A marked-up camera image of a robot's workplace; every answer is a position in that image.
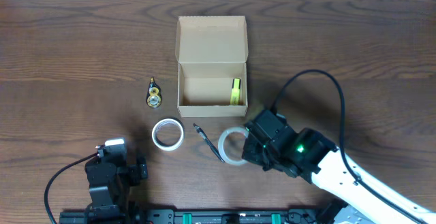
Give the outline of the black pen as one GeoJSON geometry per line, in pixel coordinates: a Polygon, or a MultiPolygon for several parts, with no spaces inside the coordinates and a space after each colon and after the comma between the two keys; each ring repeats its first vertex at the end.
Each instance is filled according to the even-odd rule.
{"type": "Polygon", "coordinates": [[[195,128],[196,132],[200,135],[200,137],[206,142],[206,144],[209,146],[209,148],[212,150],[213,154],[220,160],[222,163],[225,161],[221,157],[218,149],[213,145],[213,143],[209,140],[205,132],[202,130],[202,128],[195,123],[193,124],[193,127],[195,128]]]}

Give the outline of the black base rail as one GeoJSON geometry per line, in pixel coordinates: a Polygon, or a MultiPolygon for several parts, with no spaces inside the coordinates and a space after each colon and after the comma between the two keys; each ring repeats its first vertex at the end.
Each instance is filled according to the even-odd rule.
{"type": "Polygon", "coordinates": [[[60,224],[79,223],[144,223],[144,224],[290,224],[336,223],[336,210],[241,210],[241,211],[174,211],[171,209],[140,210],[120,217],[98,217],[91,211],[62,212],[60,224]]]}

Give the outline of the open cardboard box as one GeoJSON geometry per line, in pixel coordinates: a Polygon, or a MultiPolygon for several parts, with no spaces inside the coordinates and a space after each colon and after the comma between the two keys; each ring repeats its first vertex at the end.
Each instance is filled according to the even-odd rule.
{"type": "Polygon", "coordinates": [[[177,108],[182,117],[242,117],[248,108],[244,16],[180,16],[176,28],[177,108]],[[230,105],[240,79],[240,102],[230,105]]]}

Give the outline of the clear tape roll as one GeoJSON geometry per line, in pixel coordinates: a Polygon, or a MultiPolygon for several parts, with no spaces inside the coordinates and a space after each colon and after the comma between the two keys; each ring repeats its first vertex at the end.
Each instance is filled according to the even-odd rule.
{"type": "Polygon", "coordinates": [[[236,161],[233,160],[231,158],[229,158],[225,152],[225,148],[224,148],[224,144],[225,144],[225,139],[232,133],[239,133],[242,134],[245,138],[248,138],[249,132],[247,131],[246,128],[242,128],[242,127],[231,127],[226,129],[220,136],[219,141],[218,141],[218,150],[219,150],[219,154],[221,155],[221,157],[223,158],[224,162],[229,164],[229,165],[234,165],[234,166],[242,166],[246,163],[248,163],[248,161],[244,160],[243,158],[241,158],[240,160],[236,161]]]}

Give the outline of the white tape roll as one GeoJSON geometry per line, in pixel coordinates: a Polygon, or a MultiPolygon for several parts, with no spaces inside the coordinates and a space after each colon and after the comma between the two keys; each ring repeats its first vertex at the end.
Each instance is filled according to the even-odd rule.
{"type": "Polygon", "coordinates": [[[152,141],[162,151],[171,152],[184,142],[183,124],[174,118],[165,118],[155,124],[151,133],[152,141]]]}

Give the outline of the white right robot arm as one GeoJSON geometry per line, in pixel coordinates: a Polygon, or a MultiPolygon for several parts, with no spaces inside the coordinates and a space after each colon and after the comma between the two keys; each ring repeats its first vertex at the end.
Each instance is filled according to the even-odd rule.
{"type": "Polygon", "coordinates": [[[420,207],[370,175],[336,144],[312,129],[248,129],[243,159],[263,170],[301,177],[354,207],[374,223],[434,223],[420,207]]]}

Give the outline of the black yellow correction tape dispenser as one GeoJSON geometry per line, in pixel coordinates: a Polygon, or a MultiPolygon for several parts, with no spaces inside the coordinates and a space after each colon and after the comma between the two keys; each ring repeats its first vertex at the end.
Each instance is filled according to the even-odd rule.
{"type": "Polygon", "coordinates": [[[161,89],[156,84],[154,77],[151,77],[149,82],[148,93],[146,96],[147,105],[151,108],[157,108],[161,105],[161,89]]]}

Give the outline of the yellow highlighter marker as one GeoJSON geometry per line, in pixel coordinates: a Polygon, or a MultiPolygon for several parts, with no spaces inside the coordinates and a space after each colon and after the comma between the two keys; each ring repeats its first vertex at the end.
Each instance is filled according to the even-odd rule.
{"type": "Polygon", "coordinates": [[[230,96],[230,105],[238,106],[240,102],[240,79],[234,78],[232,82],[231,96],[230,96]]]}

